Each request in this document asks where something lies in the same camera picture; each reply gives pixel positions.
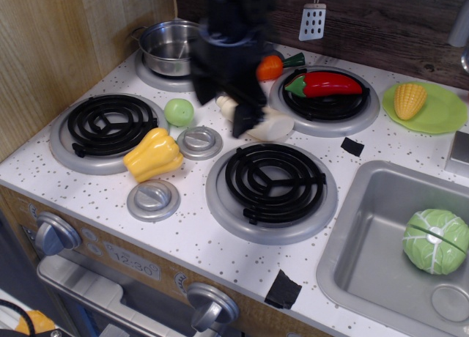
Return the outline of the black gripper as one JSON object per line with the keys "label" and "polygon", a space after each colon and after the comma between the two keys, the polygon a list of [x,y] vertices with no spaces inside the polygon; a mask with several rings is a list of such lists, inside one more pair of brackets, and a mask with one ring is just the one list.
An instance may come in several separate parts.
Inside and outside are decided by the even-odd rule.
{"label": "black gripper", "polygon": [[198,101],[205,105],[225,92],[239,103],[233,118],[235,138],[264,121],[267,98],[256,77],[262,54],[263,42],[251,34],[226,42],[199,32],[191,44],[191,80]]}

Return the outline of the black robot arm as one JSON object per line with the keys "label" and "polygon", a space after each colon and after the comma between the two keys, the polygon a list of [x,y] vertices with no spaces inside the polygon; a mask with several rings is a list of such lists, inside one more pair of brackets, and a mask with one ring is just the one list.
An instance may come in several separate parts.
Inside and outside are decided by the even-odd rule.
{"label": "black robot arm", "polygon": [[264,57],[273,0],[207,0],[207,16],[191,42],[190,77],[201,104],[225,92],[237,103],[232,135],[263,119],[267,98],[256,70]]}

